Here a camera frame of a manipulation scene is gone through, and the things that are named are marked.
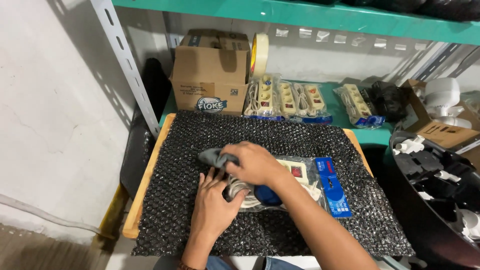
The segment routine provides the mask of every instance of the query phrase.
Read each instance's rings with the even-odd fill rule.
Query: person's right hand
[[[240,166],[227,162],[225,169],[232,176],[250,184],[264,184],[270,188],[275,181],[293,175],[265,148],[250,142],[226,145],[221,155],[228,153],[240,160]]]

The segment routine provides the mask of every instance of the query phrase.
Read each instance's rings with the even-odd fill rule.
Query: tape roll
[[[267,69],[268,36],[255,34],[252,44],[252,59],[250,61],[250,77],[262,78]]]

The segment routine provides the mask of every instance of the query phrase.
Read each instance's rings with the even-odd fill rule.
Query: blue packaging tag
[[[306,123],[306,124],[325,124],[325,125],[330,125],[333,121],[333,116],[319,116],[315,118],[310,118],[310,117],[300,117],[300,116],[294,116],[291,118],[292,120],[300,123]]]
[[[260,115],[245,115],[247,118],[252,119],[264,119],[264,120],[274,120],[274,121],[281,121],[281,116],[260,116]]]
[[[336,178],[336,172],[333,167],[331,157],[315,158],[318,173],[322,185],[324,186],[325,196],[327,197],[330,212],[334,218],[348,218],[352,216],[347,198],[343,192],[340,182]]]
[[[360,118],[355,125],[381,126],[385,122],[385,116],[370,115],[367,118]]]

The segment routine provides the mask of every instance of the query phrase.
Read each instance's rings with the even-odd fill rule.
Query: black bubble wrap
[[[339,219],[374,256],[413,255],[383,190],[339,127],[180,111],[163,143],[143,202],[133,255],[181,255],[190,232],[199,173],[207,148],[250,141],[273,155],[331,156],[353,217]],[[287,212],[239,213],[211,255],[311,255]]]

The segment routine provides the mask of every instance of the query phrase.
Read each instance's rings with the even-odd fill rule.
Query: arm
[[[231,202],[227,202],[222,197],[222,191],[227,186],[227,182],[223,180],[224,173],[220,172],[214,178],[214,172],[215,169],[211,168],[207,177],[200,174],[190,237],[181,258],[184,265],[198,270],[205,269],[208,254],[216,239],[237,216],[248,193],[238,192]]]
[[[378,269],[357,240],[266,149],[241,142],[225,146],[222,153],[240,160],[240,166],[227,164],[228,173],[251,184],[265,184],[277,193],[322,269]]]

